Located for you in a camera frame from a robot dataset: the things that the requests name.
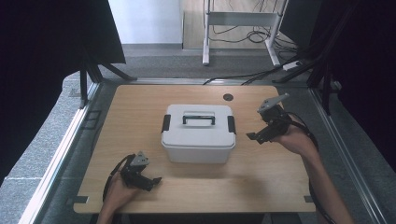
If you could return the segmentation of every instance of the black curtain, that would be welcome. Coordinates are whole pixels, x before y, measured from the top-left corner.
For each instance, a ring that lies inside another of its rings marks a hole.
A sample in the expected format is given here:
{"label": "black curtain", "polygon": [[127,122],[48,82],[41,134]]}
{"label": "black curtain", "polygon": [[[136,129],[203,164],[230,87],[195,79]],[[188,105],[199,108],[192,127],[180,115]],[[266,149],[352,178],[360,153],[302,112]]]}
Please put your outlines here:
{"label": "black curtain", "polygon": [[339,99],[396,171],[396,13],[391,1],[361,0],[332,55]]}
{"label": "black curtain", "polygon": [[0,29],[1,183],[84,56],[125,58],[107,0],[2,1]]}

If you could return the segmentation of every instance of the black handle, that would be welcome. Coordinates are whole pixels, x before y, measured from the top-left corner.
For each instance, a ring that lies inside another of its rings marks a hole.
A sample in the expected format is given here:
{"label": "black handle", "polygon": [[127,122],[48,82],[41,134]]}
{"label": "black handle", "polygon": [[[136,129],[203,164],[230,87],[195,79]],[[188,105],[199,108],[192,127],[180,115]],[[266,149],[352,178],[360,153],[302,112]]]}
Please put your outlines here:
{"label": "black handle", "polygon": [[212,125],[215,125],[215,116],[183,116],[183,124],[187,123],[187,119],[211,119]]}

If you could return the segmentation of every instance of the gray floor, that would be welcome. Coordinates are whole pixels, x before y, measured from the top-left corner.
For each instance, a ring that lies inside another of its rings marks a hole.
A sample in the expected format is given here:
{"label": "gray floor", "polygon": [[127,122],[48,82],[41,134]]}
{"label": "gray floor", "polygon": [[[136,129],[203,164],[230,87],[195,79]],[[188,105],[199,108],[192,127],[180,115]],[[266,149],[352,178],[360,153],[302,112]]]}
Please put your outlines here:
{"label": "gray floor", "polygon": [[[202,84],[209,77],[253,74],[272,68],[265,52],[260,50],[221,50],[211,52],[210,66],[202,66],[200,50],[182,50],[178,46],[124,46],[127,64],[117,67],[139,77],[136,82],[124,81],[105,68],[106,78],[91,99],[87,118],[79,128],[77,138],[64,158],[64,165],[53,180],[52,188],[35,223],[90,223],[92,216],[79,215],[73,211],[78,188],[84,176],[95,140],[106,118],[116,88],[121,84],[147,83],[194,83]],[[271,80],[283,77],[280,72],[265,77],[254,84],[271,85]],[[312,92],[304,86],[309,73],[297,77],[286,85],[277,85],[279,93],[288,92],[291,97],[283,104],[285,109],[300,115],[319,141],[320,154],[332,180],[339,188],[357,223],[386,223],[381,218],[375,221],[366,202],[367,195],[360,191],[343,161],[339,142],[330,135]],[[226,81],[238,85],[240,80]],[[4,184],[0,188],[0,218],[2,223],[17,223],[35,190],[42,180],[52,157],[73,120],[79,106],[79,75],[73,74],[64,81],[64,91],[35,140],[26,149]],[[396,174],[390,169],[374,144],[346,112],[337,100],[331,97],[330,119],[343,138],[342,143],[359,168],[361,178],[374,196],[378,208],[388,223],[396,223]],[[303,223],[315,223],[315,215],[299,214]],[[267,216],[263,223],[269,223]]]}

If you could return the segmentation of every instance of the black cable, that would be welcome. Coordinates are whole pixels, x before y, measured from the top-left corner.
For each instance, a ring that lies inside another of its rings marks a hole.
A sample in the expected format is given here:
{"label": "black cable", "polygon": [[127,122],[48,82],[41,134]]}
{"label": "black cable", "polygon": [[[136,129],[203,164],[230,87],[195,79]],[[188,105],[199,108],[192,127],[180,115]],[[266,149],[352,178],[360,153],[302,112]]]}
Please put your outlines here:
{"label": "black cable", "polygon": [[260,75],[258,75],[258,76],[256,76],[256,77],[253,77],[253,78],[247,80],[246,82],[242,83],[241,85],[242,85],[242,86],[246,86],[246,85],[249,85],[249,84],[251,84],[252,82],[254,82],[254,81],[256,81],[256,80],[262,79],[263,77],[268,76],[268,75],[270,75],[270,74],[272,74],[272,73],[274,73],[274,72],[276,72],[276,71],[282,69],[282,68],[283,68],[283,65],[295,61],[296,58],[297,58],[297,56],[294,56],[294,57],[288,59],[287,61],[285,61],[284,63],[282,63],[280,66],[278,66],[278,67],[276,67],[276,68],[274,68],[274,69],[268,71],[268,72],[265,73],[265,74],[260,74]]}

